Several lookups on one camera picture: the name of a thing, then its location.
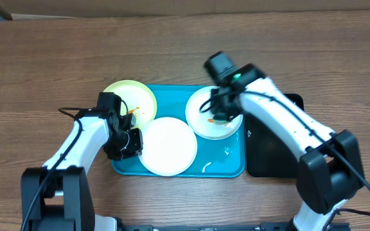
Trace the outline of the white plate front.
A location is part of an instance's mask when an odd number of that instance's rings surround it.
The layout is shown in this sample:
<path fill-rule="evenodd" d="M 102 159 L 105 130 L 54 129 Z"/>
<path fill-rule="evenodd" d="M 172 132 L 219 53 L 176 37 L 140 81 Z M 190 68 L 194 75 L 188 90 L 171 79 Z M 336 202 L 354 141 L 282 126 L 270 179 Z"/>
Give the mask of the white plate front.
<path fill-rule="evenodd" d="M 187 170 L 197 156 L 193 130 L 174 117 L 161 117 L 142 130 L 143 150 L 139 159 L 147 170 L 159 176 L 175 176 Z"/>

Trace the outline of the yellow-green plate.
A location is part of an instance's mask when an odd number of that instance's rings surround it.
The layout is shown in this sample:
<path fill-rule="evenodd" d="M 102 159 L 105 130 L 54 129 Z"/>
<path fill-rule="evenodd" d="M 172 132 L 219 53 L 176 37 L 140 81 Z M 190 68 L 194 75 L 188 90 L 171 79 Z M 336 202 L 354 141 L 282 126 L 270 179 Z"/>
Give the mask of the yellow-green plate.
<path fill-rule="evenodd" d="M 133 113 L 136 117 L 134 128 L 143 129 L 150 121 L 155 119 L 157 101 L 154 93 L 143 83 L 134 80 L 121 80 L 109 85 L 104 92 L 113 92 L 126 104 L 121 105 L 120 113 Z"/>

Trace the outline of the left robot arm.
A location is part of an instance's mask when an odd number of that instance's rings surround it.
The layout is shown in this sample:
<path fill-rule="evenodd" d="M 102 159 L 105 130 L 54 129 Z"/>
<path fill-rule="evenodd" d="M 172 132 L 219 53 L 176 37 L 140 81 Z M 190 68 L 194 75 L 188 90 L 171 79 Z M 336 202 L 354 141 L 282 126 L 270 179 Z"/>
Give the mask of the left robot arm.
<path fill-rule="evenodd" d="M 87 174 L 100 149 L 112 160 L 140 155 L 136 118 L 87 112 L 74 120 L 60 149 L 21 176 L 22 230 L 124 230 L 119 218 L 95 213 Z"/>

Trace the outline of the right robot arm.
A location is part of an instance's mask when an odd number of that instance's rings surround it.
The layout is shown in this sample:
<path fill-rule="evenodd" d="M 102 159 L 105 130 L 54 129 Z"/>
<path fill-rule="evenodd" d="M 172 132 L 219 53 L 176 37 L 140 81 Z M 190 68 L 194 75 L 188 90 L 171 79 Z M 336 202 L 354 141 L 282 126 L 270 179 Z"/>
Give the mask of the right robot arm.
<path fill-rule="evenodd" d="M 303 200 L 287 230 L 331 230 L 333 218 L 366 186 L 356 137 L 324 126 L 291 102 L 253 64 L 236 67 L 230 61 L 207 61 L 204 67 L 217 85 L 200 110 L 219 121 L 240 114 L 259 119 L 297 162 L 297 191 Z"/>

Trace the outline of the green yellow sponge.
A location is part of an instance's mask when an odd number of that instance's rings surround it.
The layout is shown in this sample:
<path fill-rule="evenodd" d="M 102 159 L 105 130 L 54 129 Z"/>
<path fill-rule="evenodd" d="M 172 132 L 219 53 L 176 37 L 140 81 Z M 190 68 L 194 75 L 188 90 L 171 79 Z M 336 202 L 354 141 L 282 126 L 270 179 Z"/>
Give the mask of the green yellow sponge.
<path fill-rule="evenodd" d="M 228 121 L 226 120 L 219 120 L 219 119 L 213 119 L 213 122 L 215 124 L 227 124 L 228 123 Z"/>

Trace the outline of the white plate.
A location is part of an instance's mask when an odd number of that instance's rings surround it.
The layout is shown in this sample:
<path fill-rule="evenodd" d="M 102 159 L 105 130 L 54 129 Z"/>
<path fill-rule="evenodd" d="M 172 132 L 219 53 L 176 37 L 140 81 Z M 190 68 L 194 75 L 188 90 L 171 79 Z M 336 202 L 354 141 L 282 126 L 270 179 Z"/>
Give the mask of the white plate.
<path fill-rule="evenodd" d="M 161 117 L 142 130 L 143 150 L 139 159 L 147 170 L 159 176 L 175 176 L 187 170 L 197 156 L 193 130 L 174 117 Z"/>
<path fill-rule="evenodd" d="M 193 93 L 186 104 L 185 115 L 188 125 L 197 135 L 205 139 L 220 140 L 228 138 L 239 129 L 243 116 L 239 115 L 227 124 L 215 124 L 210 111 L 200 113 L 199 108 L 210 98 L 212 89 L 216 87 L 204 87 Z"/>

